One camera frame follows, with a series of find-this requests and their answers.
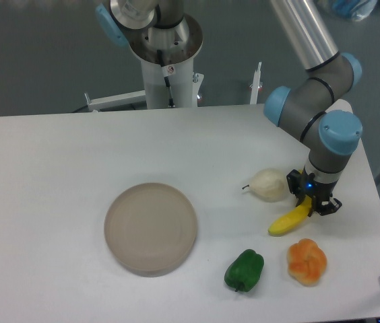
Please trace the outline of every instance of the metal pole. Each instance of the metal pole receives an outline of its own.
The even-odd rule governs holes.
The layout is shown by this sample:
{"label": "metal pole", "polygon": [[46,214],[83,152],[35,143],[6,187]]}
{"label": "metal pole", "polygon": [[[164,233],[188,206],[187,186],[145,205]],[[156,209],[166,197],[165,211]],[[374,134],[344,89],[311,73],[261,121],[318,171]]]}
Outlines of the metal pole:
{"label": "metal pole", "polygon": [[305,69],[330,60],[338,48],[313,0],[270,0]]}

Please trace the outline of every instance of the black cable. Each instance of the black cable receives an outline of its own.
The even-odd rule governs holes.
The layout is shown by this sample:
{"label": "black cable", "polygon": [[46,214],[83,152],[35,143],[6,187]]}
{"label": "black cable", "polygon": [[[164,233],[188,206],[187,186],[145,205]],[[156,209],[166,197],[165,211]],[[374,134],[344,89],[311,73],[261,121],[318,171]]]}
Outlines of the black cable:
{"label": "black cable", "polygon": [[[165,67],[166,65],[164,64],[164,60],[163,60],[163,52],[160,49],[157,50],[157,58],[160,63],[160,66],[162,68]],[[168,92],[169,92],[169,106],[171,108],[175,108],[175,102],[172,96],[172,90],[170,89],[169,76],[164,77],[164,83],[166,84],[166,88],[168,89]]]}
{"label": "black cable", "polygon": [[82,111],[83,109],[88,108],[88,105],[82,106],[81,108],[76,109],[75,111],[72,111],[71,113],[78,113],[79,111]]}

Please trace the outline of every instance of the white table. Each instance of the white table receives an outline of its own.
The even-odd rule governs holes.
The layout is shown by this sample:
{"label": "white table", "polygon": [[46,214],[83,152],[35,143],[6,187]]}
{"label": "white table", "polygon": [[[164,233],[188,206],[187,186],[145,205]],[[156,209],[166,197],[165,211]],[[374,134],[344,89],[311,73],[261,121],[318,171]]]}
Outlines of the white table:
{"label": "white table", "polygon": [[[349,110],[344,102],[338,108]],[[281,238],[293,208],[241,187],[257,171],[302,168],[308,149],[263,105],[0,118],[0,322],[312,322],[380,316],[380,200],[362,145],[336,189],[344,206]],[[114,199],[163,182],[193,203],[188,259],[158,278],[126,271],[103,222]],[[316,287],[287,273],[286,251],[311,238],[328,268]],[[258,285],[223,282],[246,248],[265,258]]]}

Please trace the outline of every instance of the toy fruit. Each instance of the toy fruit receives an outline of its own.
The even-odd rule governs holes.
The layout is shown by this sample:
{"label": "toy fruit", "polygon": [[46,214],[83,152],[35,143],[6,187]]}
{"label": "toy fruit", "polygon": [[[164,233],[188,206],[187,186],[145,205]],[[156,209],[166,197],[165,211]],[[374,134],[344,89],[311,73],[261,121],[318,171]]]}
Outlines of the toy fruit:
{"label": "toy fruit", "polygon": [[306,196],[305,200],[295,207],[291,212],[276,219],[268,228],[271,236],[280,236],[295,228],[303,222],[311,212],[311,198]]}
{"label": "toy fruit", "polygon": [[249,187],[252,192],[267,202],[276,202],[284,197],[287,191],[286,176],[275,168],[267,168],[256,173],[250,181]]}

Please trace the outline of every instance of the plastic vegetable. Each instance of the plastic vegetable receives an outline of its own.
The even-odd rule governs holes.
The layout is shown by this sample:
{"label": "plastic vegetable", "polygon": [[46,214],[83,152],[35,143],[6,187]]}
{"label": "plastic vegetable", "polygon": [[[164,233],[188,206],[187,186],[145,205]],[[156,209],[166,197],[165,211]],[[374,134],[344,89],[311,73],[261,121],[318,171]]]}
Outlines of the plastic vegetable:
{"label": "plastic vegetable", "polygon": [[260,254],[247,249],[229,266],[224,281],[235,291],[250,291],[259,281],[264,263]]}
{"label": "plastic vegetable", "polygon": [[249,187],[252,192],[267,202],[276,202],[284,197],[287,191],[286,176],[275,168],[267,168],[256,173],[250,181]]}

